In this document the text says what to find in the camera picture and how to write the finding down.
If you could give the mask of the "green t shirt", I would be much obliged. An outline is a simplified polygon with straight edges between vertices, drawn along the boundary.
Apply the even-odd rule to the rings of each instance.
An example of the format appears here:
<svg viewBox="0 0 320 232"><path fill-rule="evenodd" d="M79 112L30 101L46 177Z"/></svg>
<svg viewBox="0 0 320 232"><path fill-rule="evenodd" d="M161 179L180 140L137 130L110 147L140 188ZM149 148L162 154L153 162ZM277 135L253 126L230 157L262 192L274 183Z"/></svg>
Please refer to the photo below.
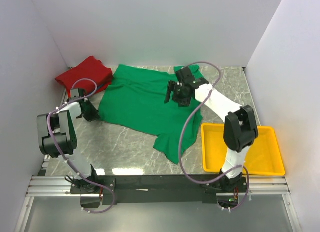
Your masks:
<svg viewBox="0 0 320 232"><path fill-rule="evenodd" d="M195 99L188 107L180 107L173 101L165 103L171 80L177 81L177 77L168 72L121 64L113 75L111 85L105 90L98 110L100 118L108 123L155 135L153 147L178 164L179 155L196 142L203 117L198 111L191 118L179 152L179 139L185 121L200 103Z"/></svg>

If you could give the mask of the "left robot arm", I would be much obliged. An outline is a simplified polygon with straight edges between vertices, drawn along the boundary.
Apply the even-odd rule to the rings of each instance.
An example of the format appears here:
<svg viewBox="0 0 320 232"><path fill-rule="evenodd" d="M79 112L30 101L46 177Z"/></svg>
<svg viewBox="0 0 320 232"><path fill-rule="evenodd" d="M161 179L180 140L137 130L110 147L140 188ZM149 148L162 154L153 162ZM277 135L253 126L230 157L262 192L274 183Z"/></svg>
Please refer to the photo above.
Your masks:
<svg viewBox="0 0 320 232"><path fill-rule="evenodd" d="M81 117L89 122L100 118L98 110L88 99L67 101L62 109L37 116L39 149L44 155L67 164L74 179L82 181L82 187L88 193L94 193L100 187L97 173L92 164L77 151L74 120Z"/></svg>

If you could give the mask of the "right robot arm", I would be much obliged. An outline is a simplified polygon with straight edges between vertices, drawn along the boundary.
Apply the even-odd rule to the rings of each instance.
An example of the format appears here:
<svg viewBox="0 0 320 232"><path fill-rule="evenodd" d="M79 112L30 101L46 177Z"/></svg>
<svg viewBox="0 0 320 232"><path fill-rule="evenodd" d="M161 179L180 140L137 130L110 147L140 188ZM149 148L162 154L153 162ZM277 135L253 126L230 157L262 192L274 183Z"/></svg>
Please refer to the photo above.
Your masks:
<svg viewBox="0 0 320 232"><path fill-rule="evenodd" d="M178 104L188 106L192 97L200 102L200 105L187 118L182 128L178 159L182 157L183 137L190 119L202 106L207 106L224 122L223 139L227 145L227 153L218 178L221 189L230 192L237 186L236 178L241 176L247 152L259 135L255 112L249 105L241 106L233 102L204 78L191 83L169 81L164 102L168 103L172 99Z"/></svg>

